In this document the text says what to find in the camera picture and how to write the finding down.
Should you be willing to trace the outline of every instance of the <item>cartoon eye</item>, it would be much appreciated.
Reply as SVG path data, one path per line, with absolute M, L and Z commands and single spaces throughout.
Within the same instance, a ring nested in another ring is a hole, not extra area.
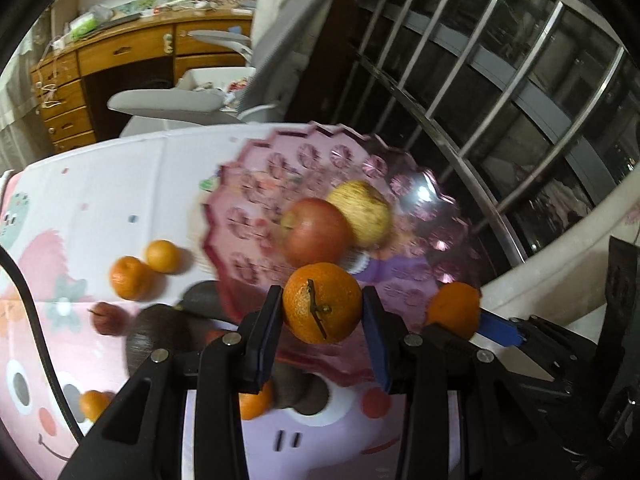
M 31 394 L 24 367 L 15 359 L 6 365 L 6 385 L 15 407 L 23 415 L 31 413 Z
M 303 415 L 300 413 L 300 408 L 297 406 L 297 410 L 293 408 L 287 408 L 284 410 L 289 413 L 289 416 L 305 426 L 312 426 L 319 428 L 321 426 L 329 426 L 335 422 L 338 422 L 343 418 L 353 406 L 358 394 L 353 388 L 343 388 L 335 383 L 332 383 L 326 377 L 316 376 L 319 381 L 316 381 L 319 390 L 322 390 L 320 383 L 324 383 L 325 392 L 328 394 L 326 405 L 321 411 L 315 415 Z
M 67 372 L 58 373 L 58 381 L 62 387 L 62 393 L 65 396 L 66 402 L 68 402 L 69 407 L 71 408 L 71 413 L 73 413 L 74 419 L 78 423 L 78 426 L 80 426 L 80 430 L 82 433 L 87 434 L 93 423 L 84 416 L 84 413 L 80 409 L 80 395 L 84 390 L 78 381 L 76 381 L 76 379 Z M 51 388 L 48 388 L 48 391 L 52 411 L 62 427 L 66 428 L 65 418 L 62 416 L 62 412 L 60 411 L 60 407 L 53 396 Z

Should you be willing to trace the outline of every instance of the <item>chair armrest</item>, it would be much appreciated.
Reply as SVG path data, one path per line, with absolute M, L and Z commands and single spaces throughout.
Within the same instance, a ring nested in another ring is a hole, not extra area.
M 120 92 L 109 99 L 107 107 L 133 116 L 187 121 L 197 124 L 217 124 L 222 122 L 219 117 L 221 114 L 217 112 L 224 103 L 224 92 L 193 92 L 171 88 L 169 90 Z
M 246 46 L 247 43 L 251 43 L 251 38 L 247 36 L 224 30 L 192 30 L 189 36 L 203 43 L 230 48 L 244 57 L 247 63 L 251 63 L 253 51 Z

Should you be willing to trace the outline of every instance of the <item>fruit plate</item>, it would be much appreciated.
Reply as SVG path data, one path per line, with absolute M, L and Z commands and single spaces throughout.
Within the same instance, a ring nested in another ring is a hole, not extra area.
M 247 141 L 219 176 L 204 204 L 209 229 L 203 250 L 235 322 L 260 308 L 268 288 L 284 286 L 294 270 L 277 249 L 283 211 L 304 197 L 325 198 L 348 180 L 365 180 L 385 196 L 394 227 L 383 245 L 352 251 L 342 266 L 361 286 L 375 286 L 385 309 L 402 316 L 409 330 L 420 332 L 441 284 L 477 286 L 478 256 L 467 245 L 468 225 L 455 200 L 440 192 L 431 171 L 377 136 L 341 125 L 283 125 L 267 139 Z M 284 329 L 278 358 L 341 386 L 373 378 L 361 326 L 340 344 L 327 345 L 304 344 Z

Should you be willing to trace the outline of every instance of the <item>tablecloth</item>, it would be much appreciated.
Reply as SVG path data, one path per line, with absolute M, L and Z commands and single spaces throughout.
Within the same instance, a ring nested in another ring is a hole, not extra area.
M 149 303 L 174 304 L 188 286 L 212 278 L 196 252 L 191 268 L 167 276 L 153 301 L 134 303 L 112 291 L 111 264 L 126 254 L 142 257 L 157 238 L 194 247 L 190 237 L 198 236 L 193 211 L 201 183 L 220 164 L 234 160 L 245 140 L 264 138 L 272 128 L 202 126 L 117 139 L 43 160 L 9 181 L 0 243 L 27 279 L 54 368 L 83 431 L 91 422 L 79 411 L 79 395 L 117 392 L 127 379 L 124 340 L 94 331 L 92 305 L 107 301 L 134 314 Z M 0 417 L 37 473 L 53 480 L 76 443 L 44 377 L 24 307 L 4 272 L 0 298 L 0 367 L 5 370 Z M 380 391 L 370 382 L 346 388 L 328 383 L 331 401 L 318 415 L 276 410 L 243 423 L 252 480 L 395 475 L 404 399 L 380 402 Z M 193 473 L 192 423 L 188 406 L 185 478 Z M 280 449 L 274 448 L 277 438 Z

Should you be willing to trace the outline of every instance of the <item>black cable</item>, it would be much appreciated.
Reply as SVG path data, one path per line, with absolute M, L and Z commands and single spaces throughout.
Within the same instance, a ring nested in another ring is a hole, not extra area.
M 74 439 L 80 442 L 84 435 L 80 430 L 80 426 L 78 426 L 78 423 L 76 422 L 74 414 L 71 412 L 69 403 L 66 402 L 65 396 L 62 393 L 62 388 L 60 387 L 60 382 L 58 381 L 58 377 L 56 375 L 56 371 L 53 369 L 53 364 L 51 363 L 51 357 L 49 355 L 49 349 L 47 348 L 47 343 L 44 339 L 44 334 L 42 333 L 42 327 L 40 325 L 40 319 L 38 318 L 38 312 L 36 311 L 36 305 L 33 301 L 33 296 L 31 295 L 31 291 L 29 290 L 27 282 L 20 272 L 18 265 L 16 265 L 11 256 L 9 256 L 9 253 L 4 250 L 4 247 L 2 247 L 2 245 L 0 245 L 0 266 L 2 266 L 2 268 L 6 271 L 6 273 L 9 275 L 9 278 L 11 278 L 11 280 L 14 282 L 14 285 L 18 289 L 20 300 L 24 304 L 24 309 L 27 312 L 27 318 L 31 327 L 31 335 L 33 335 L 33 339 L 36 343 L 40 362 L 42 362 L 44 374 L 47 377 L 47 381 L 49 381 L 49 386 L 51 387 L 51 391 L 53 392 L 53 397 L 56 399 L 58 407 L 60 408 L 60 412 L 62 412 L 62 416 L 64 417 L 66 425 L 69 427 L 69 430 L 74 436 Z

